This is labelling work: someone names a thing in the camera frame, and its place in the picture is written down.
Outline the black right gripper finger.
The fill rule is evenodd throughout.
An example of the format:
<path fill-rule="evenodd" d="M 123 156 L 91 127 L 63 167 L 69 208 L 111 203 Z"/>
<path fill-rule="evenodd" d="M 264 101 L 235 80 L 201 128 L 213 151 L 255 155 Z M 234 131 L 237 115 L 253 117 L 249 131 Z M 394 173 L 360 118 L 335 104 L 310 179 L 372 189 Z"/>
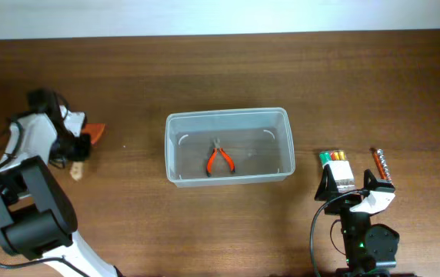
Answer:
<path fill-rule="evenodd" d="M 322 172 L 322 179 L 319 183 L 317 192 L 315 193 L 315 201 L 328 201 L 334 199 L 338 195 L 338 188 L 335 178 L 332 174 L 330 165 L 325 165 Z"/>
<path fill-rule="evenodd" d="M 364 171 L 363 188 L 367 191 L 374 192 L 395 192 L 395 187 L 390 181 L 377 179 L 370 169 Z"/>

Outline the orange scraper wooden handle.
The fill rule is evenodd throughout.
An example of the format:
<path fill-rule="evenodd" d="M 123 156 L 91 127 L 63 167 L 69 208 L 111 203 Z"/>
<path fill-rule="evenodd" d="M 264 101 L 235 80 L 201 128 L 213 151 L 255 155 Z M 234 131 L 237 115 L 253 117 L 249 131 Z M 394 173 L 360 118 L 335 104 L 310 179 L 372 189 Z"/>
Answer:
<path fill-rule="evenodd" d="M 89 142 L 90 147 L 88 152 L 90 152 L 92 150 L 92 147 L 95 146 L 101 139 L 104 130 L 104 123 L 87 123 L 85 127 L 81 130 L 79 138 Z M 75 181 L 80 181 L 83 178 L 85 160 L 86 158 L 82 158 L 72 163 L 70 176 Z"/>

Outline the clear plastic storage box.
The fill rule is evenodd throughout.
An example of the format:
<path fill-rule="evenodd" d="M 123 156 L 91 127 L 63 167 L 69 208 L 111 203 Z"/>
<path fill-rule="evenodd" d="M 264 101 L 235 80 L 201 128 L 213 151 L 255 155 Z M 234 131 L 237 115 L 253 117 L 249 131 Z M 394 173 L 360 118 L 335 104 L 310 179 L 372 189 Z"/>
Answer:
<path fill-rule="evenodd" d="M 276 107 L 170 114 L 165 171 L 179 188 L 280 182 L 295 171 L 288 113 Z"/>

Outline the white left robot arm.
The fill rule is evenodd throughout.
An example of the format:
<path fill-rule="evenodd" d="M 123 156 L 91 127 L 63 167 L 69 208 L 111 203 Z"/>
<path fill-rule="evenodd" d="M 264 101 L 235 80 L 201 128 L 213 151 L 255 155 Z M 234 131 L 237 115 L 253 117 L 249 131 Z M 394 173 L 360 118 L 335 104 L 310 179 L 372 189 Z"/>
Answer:
<path fill-rule="evenodd" d="M 0 269 L 48 265 L 63 276 L 120 276 L 78 231 L 74 207 L 48 169 L 58 131 L 44 112 L 12 117 L 0 160 L 0 246 L 22 263 Z"/>

